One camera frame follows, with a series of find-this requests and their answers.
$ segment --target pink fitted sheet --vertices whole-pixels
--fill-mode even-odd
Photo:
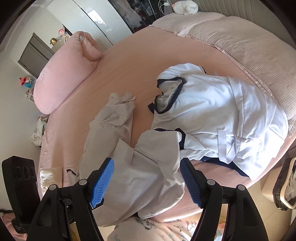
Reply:
[[[153,114],[148,110],[160,90],[157,76],[166,68],[183,63],[204,67],[207,74],[237,77],[253,83],[234,63],[214,47],[191,38],[181,38],[161,29],[147,27],[108,49],[95,71],[50,115],[41,148],[39,169],[62,167],[63,186],[69,185],[66,169],[77,170],[89,132],[89,123],[106,105],[111,93],[136,96],[133,114],[131,146],[139,136],[150,129]],[[285,140],[277,158],[272,159],[265,175],[283,156],[295,140],[296,134]],[[195,168],[220,185],[250,187],[249,178],[228,168],[194,162]],[[159,221],[187,217],[199,212],[185,190],[182,200],[170,210],[156,216]]]

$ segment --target white wall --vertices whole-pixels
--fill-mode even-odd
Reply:
[[[40,147],[30,143],[40,113],[34,103],[25,98],[27,88],[19,77],[26,73],[5,52],[0,54],[0,162],[21,156],[35,161],[38,168]],[[11,209],[0,168],[0,208]]]
[[[25,12],[26,16],[29,15],[30,11],[33,14],[29,20],[24,18],[24,22],[18,23],[21,32],[13,35],[12,39],[15,43],[9,47],[10,58],[16,63],[33,33],[37,34],[49,47],[52,47],[50,40],[57,37],[59,29],[63,27],[62,23],[42,5],[33,5],[27,11],[27,13]]]

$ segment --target glossy cabinet door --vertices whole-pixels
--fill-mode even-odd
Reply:
[[[47,9],[67,29],[69,29],[71,33],[75,33],[76,31],[90,33],[93,39],[99,44],[103,52],[112,47],[112,43],[101,31],[101,29],[73,0],[53,0],[48,5]]]
[[[132,34],[108,0],[74,0],[74,2],[93,20],[112,44]]]

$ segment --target pile of clothes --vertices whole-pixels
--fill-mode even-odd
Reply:
[[[161,73],[162,94],[148,107],[151,130],[129,146],[134,99],[113,93],[90,123],[77,175],[87,178],[106,157],[115,163],[94,210],[98,226],[115,225],[134,213],[142,219],[173,207],[184,195],[180,160],[215,162],[255,180],[276,157],[288,133],[281,106],[257,86],[236,78],[207,75],[201,66],[180,64]]]

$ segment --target pink fabric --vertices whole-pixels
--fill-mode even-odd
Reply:
[[[147,27],[108,49],[94,72],[51,115],[44,133],[39,169],[62,167],[63,186],[69,185],[66,169],[77,170],[89,123],[106,105],[111,93],[136,96],[133,114],[131,146],[151,128],[153,114],[148,110],[161,91],[156,87],[157,76],[170,66],[183,63],[201,65],[207,74],[237,77],[254,84],[231,60],[214,47],[191,38]],[[296,135],[287,138],[277,158],[272,159],[266,174],[283,156]],[[213,164],[196,162],[196,168],[219,184],[251,186],[249,178],[233,170]],[[199,212],[186,190],[182,200],[170,210],[156,216],[159,221],[178,219]]]
[[[89,33],[76,32],[48,61],[34,88],[34,101],[50,114],[97,67],[101,49]]]
[[[18,234],[15,228],[13,227],[11,220],[15,218],[14,213],[5,213],[1,218],[3,220],[4,225],[6,226],[6,228],[14,238],[23,239],[23,240],[27,239],[27,234]]]

